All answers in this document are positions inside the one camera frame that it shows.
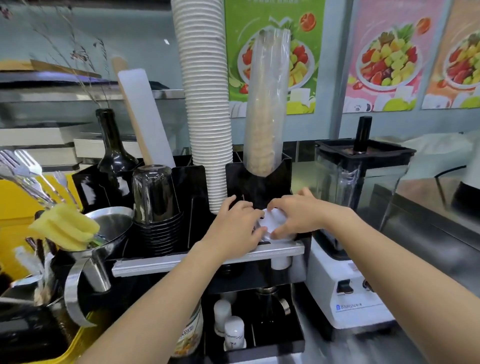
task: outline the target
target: black cable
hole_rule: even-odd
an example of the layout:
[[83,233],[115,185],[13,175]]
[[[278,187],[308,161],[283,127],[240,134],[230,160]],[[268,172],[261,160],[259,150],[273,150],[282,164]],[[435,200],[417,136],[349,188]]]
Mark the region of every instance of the black cable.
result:
[[440,172],[439,174],[437,174],[435,176],[435,178],[438,178],[440,176],[443,176],[444,174],[447,174],[447,173],[450,173],[450,172],[453,172],[455,170],[461,170],[462,168],[466,168],[467,166],[460,166],[460,167],[455,167],[455,168],[451,168],[449,170],[444,170],[443,172]]

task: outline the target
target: poster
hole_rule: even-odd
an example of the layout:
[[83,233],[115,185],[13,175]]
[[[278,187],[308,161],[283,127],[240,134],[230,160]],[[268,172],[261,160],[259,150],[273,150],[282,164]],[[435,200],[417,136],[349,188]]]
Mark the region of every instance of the poster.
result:
[[360,0],[344,113],[415,107],[444,6],[444,0]]
[[452,5],[422,109],[480,108],[480,2]]
[[245,117],[252,48],[266,28],[288,28],[287,114],[315,111],[325,0],[225,0],[230,115]]

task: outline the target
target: wine bottle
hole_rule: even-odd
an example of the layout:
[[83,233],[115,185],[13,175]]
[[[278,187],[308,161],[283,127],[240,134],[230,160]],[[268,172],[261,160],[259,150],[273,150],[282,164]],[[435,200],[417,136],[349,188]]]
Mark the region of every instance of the wine bottle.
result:
[[120,132],[115,122],[112,109],[97,109],[95,111],[102,130],[105,155],[98,164],[100,172],[106,173],[109,179],[115,179],[121,172],[133,170],[138,160],[128,154],[120,139]]

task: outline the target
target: person's left hand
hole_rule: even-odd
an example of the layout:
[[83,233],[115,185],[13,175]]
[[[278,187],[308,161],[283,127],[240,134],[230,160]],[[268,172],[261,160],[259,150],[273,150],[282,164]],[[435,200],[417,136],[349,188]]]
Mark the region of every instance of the person's left hand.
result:
[[240,258],[255,249],[266,232],[266,228],[260,228],[252,233],[257,220],[265,214],[262,210],[254,210],[252,202],[239,201],[228,209],[235,198],[233,195],[223,202],[217,217],[202,239],[208,249],[219,254],[222,262]]

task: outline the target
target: wooden handle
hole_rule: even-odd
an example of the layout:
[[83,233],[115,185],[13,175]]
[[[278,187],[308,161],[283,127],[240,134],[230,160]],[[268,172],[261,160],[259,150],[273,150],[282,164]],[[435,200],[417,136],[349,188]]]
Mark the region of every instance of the wooden handle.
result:
[[137,119],[135,118],[135,114],[133,113],[130,103],[128,102],[127,95],[123,90],[123,86],[120,83],[120,79],[118,78],[118,74],[120,71],[124,71],[128,69],[128,63],[122,57],[116,56],[112,58],[112,66],[115,74],[117,75],[117,80],[119,82],[119,87],[121,94],[123,95],[123,100],[125,101],[125,106],[127,107],[128,115],[130,116],[130,121],[132,122],[133,131],[135,132],[135,136],[137,137],[137,143],[140,147],[140,152],[142,153],[142,157],[144,158],[145,165],[153,164],[152,157],[148,152],[148,149],[145,145],[144,138],[142,136],[142,132],[140,131],[140,127],[138,126]]

